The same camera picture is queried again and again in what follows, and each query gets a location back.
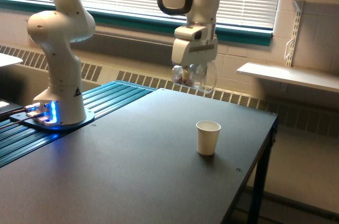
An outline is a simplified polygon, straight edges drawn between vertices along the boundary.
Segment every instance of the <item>white table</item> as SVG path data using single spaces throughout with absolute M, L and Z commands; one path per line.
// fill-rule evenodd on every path
M 4 53 L 0 53 L 0 67 L 12 65 L 12 64 L 19 64 L 21 62 L 22 62 L 22 59 L 18 57 L 9 56 L 9 55 L 5 55 Z

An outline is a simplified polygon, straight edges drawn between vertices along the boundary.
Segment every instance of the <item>cable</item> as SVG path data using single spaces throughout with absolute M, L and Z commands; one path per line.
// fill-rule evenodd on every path
M 27 121 L 27 120 L 29 120 L 29 119 L 33 119 L 33 118 L 42 117 L 42 116 L 44 116 L 44 115 L 46 115 L 46 114 L 45 114 L 45 113 L 36 114 L 36 115 L 34 115 L 34 116 L 32 116 L 32 117 L 27 117 L 27 118 L 25 118 L 25 119 L 22 119 L 22 120 L 20 120 L 20 121 L 13 122 L 13 123 L 11 123 L 11 124 L 8 124 L 8 125 L 6 125 L 6 126 L 3 126 L 3 127 L 1 127 L 1 128 L 0 128 L 0 131 L 1 131 L 1 130 L 3 130 L 3 129 L 7 129 L 7 128 L 9 128 L 9 127 L 12 127 L 12 126 L 18 125 L 18 124 L 20 124 L 20 123 L 22 123 L 22 122 L 24 122 L 24 121 Z
M 21 113 L 21 112 L 25 112 L 25 109 L 19 109 L 19 110 L 14 110 L 14 111 L 8 111 L 8 112 L 3 113 L 3 114 L 0 115 L 0 120 L 3 119 L 3 118 L 9 117 L 9 116 L 12 115 L 12 114 L 18 114 L 18 113 Z

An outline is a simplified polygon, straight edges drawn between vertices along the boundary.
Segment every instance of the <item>table leg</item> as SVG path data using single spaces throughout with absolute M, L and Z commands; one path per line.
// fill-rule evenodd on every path
M 271 148 L 274 142 L 274 135 L 275 128 L 273 127 L 269 135 L 270 142 L 265 147 L 264 152 L 262 153 L 258 161 L 253 186 L 252 201 L 247 219 L 248 224 L 257 224 L 258 222 L 261 201 L 264 193 L 266 174 L 269 167 Z

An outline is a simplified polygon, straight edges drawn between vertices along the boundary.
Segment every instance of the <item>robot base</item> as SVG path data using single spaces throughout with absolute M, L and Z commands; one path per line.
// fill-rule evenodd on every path
M 23 121 L 22 124 L 27 126 L 27 127 L 35 128 L 35 129 L 38 129 L 38 130 L 50 131 L 50 132 L 74 131 L 74 130 L 79 129 L 79 128 L 89 124 L 90 122 L 94 121 L 94 116 L 95 116 L 94 112 L 89 110 L 89 109 L 85 109 L 85 111 L 86 111 L 86 119 L 82 122 L 75 123 L 75 124 L 47 126 L 43 123 L 37 122 L 35 119 L 29 119 L 29 120 Z M 19 114 L 14 114 L 14 115 L 10 116 L 10 119 L 13 122 L 21 121 L 25 118 L 27 118 L 25 112 L 22 112 L 22 113 L 19 113 Z

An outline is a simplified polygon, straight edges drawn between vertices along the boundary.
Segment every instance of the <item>warning label sticker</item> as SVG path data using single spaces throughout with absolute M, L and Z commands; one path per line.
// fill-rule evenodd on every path
M 78 88 L 76 89 L 75 94 L 74 94 L 73 97 L 77 97 L 77 96 L 80 96 L 80 95 L 81 95 L 81 92 L 80 92 L 79 87 L 78 87 Z

